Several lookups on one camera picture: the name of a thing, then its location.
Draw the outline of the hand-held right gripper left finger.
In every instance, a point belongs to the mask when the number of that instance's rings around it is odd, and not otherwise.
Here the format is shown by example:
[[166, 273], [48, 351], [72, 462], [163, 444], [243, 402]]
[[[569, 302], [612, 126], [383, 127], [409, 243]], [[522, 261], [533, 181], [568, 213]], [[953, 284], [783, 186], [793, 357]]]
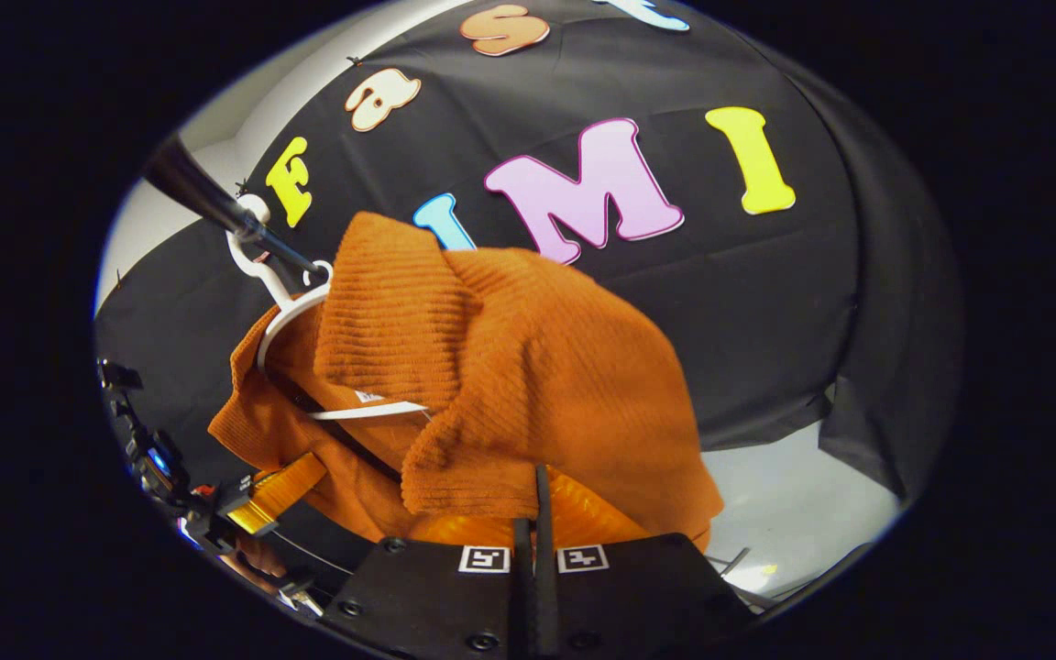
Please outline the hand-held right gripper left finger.
[[380, 660], [520, 660], [531, 649], [532, 524], [499, 544], [386, 536], [332, 596], [322, 624]]

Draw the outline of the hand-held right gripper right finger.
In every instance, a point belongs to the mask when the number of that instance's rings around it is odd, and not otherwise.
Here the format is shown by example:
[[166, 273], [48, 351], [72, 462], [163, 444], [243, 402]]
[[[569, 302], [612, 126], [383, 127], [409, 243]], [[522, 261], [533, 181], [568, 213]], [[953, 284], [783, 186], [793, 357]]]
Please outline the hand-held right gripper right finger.
[[683, 534], [557, 548], [546, 468], [535, 471], [535, 660], [709, 660], [754, 626]]

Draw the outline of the white clothes hanger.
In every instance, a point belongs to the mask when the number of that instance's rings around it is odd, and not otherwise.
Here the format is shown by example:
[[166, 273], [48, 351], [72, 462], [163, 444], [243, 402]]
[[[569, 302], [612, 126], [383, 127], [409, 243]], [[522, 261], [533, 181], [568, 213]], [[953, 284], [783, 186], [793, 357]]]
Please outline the white clothes hanger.
[[[267, 221], [270, 218], [270, 212], [267, 202], [264, 202], [254, 195], [254, 193], [247, 193], [247, 195], [235, 199], [235, 204], [243, 208], [243, 212], [237, 214], [238, 220], [243, 221], [243, 225], [235, 225], [234, 230], [225, 231], [231, 258], [234, 260], [235, 267], [240, 271], [263, 283], [278, 308], [278, 313], [269, 321], [267, 329], [264, 331], [256, 352], [256, 367], [265, 373], [267, 372], [267, 356], [270, 347], [285, 325], [296, 321], [302, 314], [310, 312], [317, 304], [323, 303], [326, 300], [327, 294], [331, 290], [331, 281], [334, 279], [334, 267], [332, 267], [332, 264], [327, 260], [314, 260], [312, 266], [315, 266], [317, 271], [325, 275], [325, 283], [318, 285], [318, 287], [307, 293], [293, 297], [285, 285], [282, 284], [281, 277], [272, 268], [265, 266], [263, 263], [254, 262], [247, 254], [244, 254], [242, 249], [243, 244], [246, 243], [263, 244], [264, 249], [272, 252], [272, 254], [277, 252], [282, 258], [285, 258], [285, 256], [296, 258], [297, 252], [290, 249], [288, 244], [282, 242], [279, 237], [269, 233]], [[346, 421], [347, 419], [399, 416], [399, 414], [407, 413], [419, 414], [419, 416], [426, 419], [431, 418], [431, 414], [429, 414], [425, 406], [418, 406], [415, 402], [409, 401], [384, 402], [384, 404], [370, 406], [370, 408], [314, 411], [309, 416], [312, 419], [318, 419], [318, 421]]]

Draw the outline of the orange corduroy shirt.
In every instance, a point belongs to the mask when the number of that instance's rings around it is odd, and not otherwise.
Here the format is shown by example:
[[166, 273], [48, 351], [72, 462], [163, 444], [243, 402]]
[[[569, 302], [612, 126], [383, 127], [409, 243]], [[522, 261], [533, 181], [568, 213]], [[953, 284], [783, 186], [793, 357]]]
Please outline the orange corduroy shirt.
[[559, 545], [683, 534], [721, 513], [666, 335], [590, 277], [524, 249], [444, 250], [348, 222], [325, 300], [271, 308], [230, 357], [209, 435], [261, 476], [309, 456], [304, 501], [370, 542], [506, 545], [546, 467]]

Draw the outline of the black clothes rack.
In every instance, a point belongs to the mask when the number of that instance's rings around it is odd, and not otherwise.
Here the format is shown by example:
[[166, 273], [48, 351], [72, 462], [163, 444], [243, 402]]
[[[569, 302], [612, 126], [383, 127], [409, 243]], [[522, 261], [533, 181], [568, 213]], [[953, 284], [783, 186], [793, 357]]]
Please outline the black clothes rack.
[[280, 235], [264, 226], [250, 209], [239, 204], [235, 196], [224, 191], [189, 153], [180, 135], [171, 134], [159, 143], [144, 164], [142, 175], [164, 196], [234, 234], [239, 243], [271, 252], [290, 266], [312, 274], [316, 281], [331, 279], [312, 260], [299, 254]]

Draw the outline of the black backdrop cloth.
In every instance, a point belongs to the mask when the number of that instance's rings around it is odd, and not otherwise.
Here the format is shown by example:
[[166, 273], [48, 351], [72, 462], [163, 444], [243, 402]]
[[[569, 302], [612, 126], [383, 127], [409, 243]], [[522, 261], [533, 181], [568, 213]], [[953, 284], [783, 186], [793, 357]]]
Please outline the black backdrop cloth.
[[689, 5], [511, 0], [549, 34], [483, 55], [460, 29], [498, 3], [428, 18], [315, 92], [250, 175], [274, 225], [329, 259], [356, 212], [426, 208], [475, 246], [541, 249], [667, 335], [705, 450], [819, 423], [822, 451], [917, 498], [953, 422], [963, 301], [894, 143]]

